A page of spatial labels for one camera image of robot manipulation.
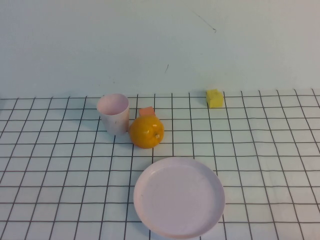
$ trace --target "citrus fruit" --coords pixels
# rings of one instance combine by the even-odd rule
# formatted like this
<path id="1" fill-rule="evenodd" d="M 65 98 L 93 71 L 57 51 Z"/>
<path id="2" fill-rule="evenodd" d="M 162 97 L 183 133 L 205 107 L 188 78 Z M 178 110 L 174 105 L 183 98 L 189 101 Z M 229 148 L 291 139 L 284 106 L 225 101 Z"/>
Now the citrus fruit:
<path id="1" fill-rule="evenodd" d="M 154 115 L 136 118 L 129 128 L 129 135 L 134 145 L 142 149 L 151 149 L 164 138 L 165 128 Z"/>

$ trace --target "black grid line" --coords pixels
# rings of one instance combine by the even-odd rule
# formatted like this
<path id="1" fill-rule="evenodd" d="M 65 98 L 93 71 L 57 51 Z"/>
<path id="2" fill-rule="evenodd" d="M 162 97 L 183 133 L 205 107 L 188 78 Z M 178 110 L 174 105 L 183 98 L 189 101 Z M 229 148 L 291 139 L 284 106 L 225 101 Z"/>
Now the black grid line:
<path id="1" fill-rule="evenodd" d="M 225 105 L 225 108 L 227 109 L 227 102 L 226 102 L 226 98 L 225 98 L 225 92 L 223 92 L 223 97 L 224 97 L 223 98 L 224 99 L 224 105 Z M 230 124 L 230 120 L 229 120 L 228 110 L 226 110 L 226 115 L 228 117 L 228 124 L 229 124 L 229 128 L 230 128 L 230 135 L 231 135 L 231 140 L 232 140 L 233 152 L 234 152 L 234 156 L 235 156 L 236 168 L 238 170 L 238 175 L 239 175 L 239 180 L 240 180 L 240 185 L 241 185 L 241 191 L 242 191 L 242 197 L 243 197 L 243 201 L 244 201 L 246 219 L 248 220 L 250 237 L 251 237 L 251 240 L 253 240 L 251 226 L 250 226 L 250 223 L 249 223 L 249 214 L 248 214 L 248 209 L 247 209 L 247 205 L 246 205 L 245 192 L 244 192 L 244 187 L 242 185 L 241 175 L 240 175 L 240 172 L 239 172 L 239 164 L 238 164 L 238 159 L 237 159 L 237 154 L 236 154 L 235 143 L 234 143 L 234 139 L 233 139 L 233 135 L 232 135 L 232 131 L 231 131 L 231 124 Z"/>
<path id="2" fill-rule="evenodd" d="M 259 95 L 260 95 L 260 101 L 261 101 L 261 104 L 262 104 L 262 107 L 263 107 L 264 103 L 262 101 L 262 96 L 261 96 L 260 91 L 259 91 Z M 265 114 L 265 117 L 267 117 L 267 113 L 266 113 L 266 110 L 264 108 L 263 108 L 263 112 Z M 270 134 L 271 134 L 272 140 L 274 141 L 275 139 L 274 139 L 274 135 L 273 135 L 273 133 L 271 131 L 271 128 L 270 128 L 269 120 L 267 119 L 266 121 L 267 121 L 268 127 L 270 129 Z M 284 176 L 285 184 L 287 185 L 287 189 L 288 189 L 291 201 L 294 202 L 294 199 L 292 197 L 292 194 L 291 194 L 291 191 L 290 191 L 290 188 L 289 188 L 289 185 L 288 185 L 288 180 L 287 180 L 284 168 L 282 166 L 282 162 L 281 162 L 280 157 L 279 157 L 278 148 L 277 148 L 277 145 L 275 143 L 274 143 L 274 147 L 275 147 L 275 150 L 276 150 L 276 154 L 278 155 L 278 160 L 279 160 L 279 163 L 280 163 L 280 166 L 281 166 L 282 174 Z M 296 206 L 294 204 L 292 204 L 292 206 L 293 206 L 293 209 L 294 209 L 295 217 L 296 217 L 296 219 L 298 221 L 298 224 L 299 224 L 299 228 L 300 228 L 300 232 L 301 232 L 301 235 L 302 235 L 302 239 L 304 240 L 305 237 L 304 237 L 304 234 L 303 234 L 303 231 L 302 231 L 302 228 L 301 228 L 301 223 L 299 222 L 299 217 L 298 217 L 298 214 L 297 214 Z"/>
<path id="3" fill-rule="evenodd" d="M 139 101 L 139 95 L 136 95 L 136 109 L 135 109 L 135 117 L 137 118 L 138 114 L 138 101 Z M 133 165 L 133 159 L 134 159 L 134 149 L 135 146 L 132 144 L 132 154 L 131 154 L 131 164 L 130 164 L 130 177 L 129 177 L 129 188 L 128 188 L 128 197 L 127 197 L 127 203 L 126 203 L 126 213 L 125 213 L 125 224 L 124 224 L 124 234 L 123 234 L 123 240 L 126 240 L 126 233 L 127 233 L 127 222 L 128 222 L 128 210 L 129 210 L 129 198 L 130 198 L 130 185 L 131 185 L 131 176 L 132 176 L 132 165 Z"/>
<path id="4" fill-rule="evenodd" d="M 190 112 L 190 126 L 191 126 L 192 155 L 193 155 L 193 159 L 195 159 L 195 146 L 194 146 L 195 144 L 194 144 L 194 134 L 193 134 L 193 128 L 192 128 L 190 92 L 189 92 L 189 112 Z"/>
<path id="5" fill-rule="evenodd" d="M 245 112 L 245 115 L 246 115 L 246 119 L 247 119 L 247 123 L 248 123 L 248 126 L 249 126 L 249 130 L 250 130 L 250 135 L 251 135 L 251 138 L 252 138 L 252 143 L 253 143 L 253 146 L 254 146 L 254 151 L 255 151 L 255 154 L 256 154 L 256 156 L 257 156 L 256 158 L 257 158 L 258 166 L 259 166 L 260 173 L 261 173 L 261 178 L 262 178 L 262 182 L 263 182 L 263 186 L 264 186 L 264 192 L 265 192 L 266 199 L 267 199 L 267 202 L 268 202 L 268 205 L 269 205 L 269 209 L 270 209 L 272 221 L 274 222 L 274 221 L 275 221 L 275 218 L 274 218 L 274 214 L 273 214 L 273 212 L 272 212 L 272 208 L 271 208 L 271 205 L 270 205 L 270 200 L 269 200 L 268 191 L 267 191 L 267 187 L 266 187 L 266 183 L 265 183 L 265 178 L 264 178 L 264 175 L 263 175 L 263 173 L 262 173 L 261 164 L 260 164 L 259 157 L 258 157 L 258 151 L 257 151 L 257 147 L 256 147 L 256 144 L 255 144 L 254 135 L 253 135 L 253 133 L 252 133 L 252 131 L 251 131 L 250 121 L 249 121 L 249 119 L 248 119 L 248 114 L 247 114 L 246 105 L 245 105 L 245 101 L 244 101 L 244 97 L 243 97 L 242 91 L 241 91 L 241 96 L 242 96 L 242 103 L 243 103 L 243 107 L 244 107 L 244 112 Z M 277 226 L 276 226 L 275 223 L 273 223 L 273 226 L 274 226 L 276 238 L 277 238 L 277 240 L 279 240 L 279 235 L 278 235 L 278 231 L 277 231 Z"/>
<path id="6" fill-rule="evenodd" d="M 106 182 L 106 190 L 105 190 L 104 202 L 103 202 L 99 240 L 101 239 L 101 232 L 102 232 L 103 221 L 104 221 L 104 217 L 105 217 L 105 209 L 106 209 L 107 195 L 108 195 L 109 181 L 110 181 L 110 172 L 111 172 L 111 167 L 112 167 L 113 154 L 114 154 L 114 150 L 115 150 L 115 141 L 116 141 L 116 136 L 114 136 L 114 138 L 113 138 L 113 145 L 112 145 L 112 152 L 111 152 L 111 159 L 110 159 L 110 166 L 109 166 L 109 174 L 108 174 L 108 180 Z"/>
<path id="7" fill-rule="evenodd" d="M 196 132 L 196 130 L 186 130 L 184 132 Z M 175 144 L 192 144 L 192 141 L 183 141 L 183 142 L 174 142 Z M 195 141 L 194 144 L 210 144 L 209 141 Z M 214 144 L 231 144 L 232 141 L 220 141 L 215 142 Z M 254 144 L 254 143 L 260 143 L 260 144 L 314 144 L 314 143 L 320 143 L 320 141 L 237 141 L 236 144 Z M 56 145 L 72 145 L 73 143 L 66 143 L 66 142 L 57 142 Z M 76 145 L 81 144 L 92 144 L 92 142 L 77 142 Z M 106 144 L 106 145 L 112 145 L 112 142 L 95 142 L 95 144 Z M 117 145 L 122 144 L 130 144 L 130 142 L 116 142 Z M 14 143 L 0 143 L 1 145 L 14 145 Z M 17 146 L 19 145 L 34 145 L 34 143 L 17 143 Z M 37 145 L 53 145 L 53 143 L 37 143 Z"/>
<path id="8" fill-rule="evenodd" d="M 241 98 L 241 92 L 239 91 L 239 96 L 225 96 L 225 98 Z M 277 96 L 275 95 L 262 95 L 262 97 L 274 97 Z M 282 97 L 293 97 L 296 96 L 295 94 L 288 94 L 288 95 L 282 95 Z M 312 94 L 299 94 L 299 96 L 313 96 Z M 156 96 L 157 98 L 162 98 L 162 99 L 167 99 L 170 98 L 170 96 Z M 259 98 L 259 95 L 245 95 L 245 98 Z M 36 97 L 35 99 L 39 100 L 49 100 L 51 97 Z M 99 99 L 101 96 L 88 96 L 87 99 Z M 135 99 L 136 96 L 127 96 L 128 99 Z M 149 99 L 152 98 L 152 96 L 139 96 L 141 99 Z M 188 96 L 174 96 L 174 98 L 188 98 Z M 191 96 L 191 98 L 206 98 L 206 93 L 203 92 L 203 96 Z M 1 98 L 1 100 L 16 100 L 17 98 Z M 18 99 L 20 100 L 32 100 L 34 99 L 33 97 L 19 97 Z M 84 97 L 71 97 L 71 96 L 66 96 L 66 97 L 54 97 L 54 99 L 84 99 Z"/>
<path id="9" fill-rule="evenodd" d="M 175 156 L 175 150 L 174 150 L 174 97 L 173 94 L 171 93 L 171 134 L 172 134 L 172 156 Z"/>
<path id="10" fill-rule="evenodd" d="M 215 152 L 215 144 L 214 144 L 214 136 L 212 132 L 212 126 L 211 126 L 211 121 L 210 121 L 210 112 L 209 112 L 209 105 L 206 103 L 206 106 L 208 108 L 208 118 L 209 118 L 209 126 L 210 126 L 210 135 L 211 135 L 211 142 L 212 142 L 212 150 L 213 150 L 213 160 L 214 160 L 214 167 L 215 167 L 215 174 L 218 175 L 218 167 L 217 167 L 217 160 L 216 160 L 216 152 Z M 222 214 L 222 222 L 223 222 L 223 230 L 224 230 L 224 239 L 227 240 L 227 230 L 226 230 L 226 224 L 225 224 L 225 215 Z"/>

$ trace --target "white paper cup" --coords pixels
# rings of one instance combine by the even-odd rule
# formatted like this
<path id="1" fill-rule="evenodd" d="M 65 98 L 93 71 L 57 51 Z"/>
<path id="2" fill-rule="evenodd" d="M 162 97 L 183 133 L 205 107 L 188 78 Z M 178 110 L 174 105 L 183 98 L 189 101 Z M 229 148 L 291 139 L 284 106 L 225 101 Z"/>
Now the white paper cup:
<path id="1" fill-rule="evenodd" d="M 122 94 L 100 98 L 96 105 L 101 121 L 109 134 L 120 135 L 129 128 L 129 100 Z"/>

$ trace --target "pink plate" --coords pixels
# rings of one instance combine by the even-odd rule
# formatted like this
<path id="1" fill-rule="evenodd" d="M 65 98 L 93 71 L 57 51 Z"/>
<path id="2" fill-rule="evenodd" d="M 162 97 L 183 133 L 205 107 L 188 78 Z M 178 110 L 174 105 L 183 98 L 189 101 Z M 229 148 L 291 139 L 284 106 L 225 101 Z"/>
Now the pink plate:
<path id="1" fill-rule="evenodd" d="M 217 175 L 204 164 L 169 157 L 141 174 L 133 201 L 151 231 L 166 238 L 189 239 L 216 225 L 225 208 L 225 193 Z"/>

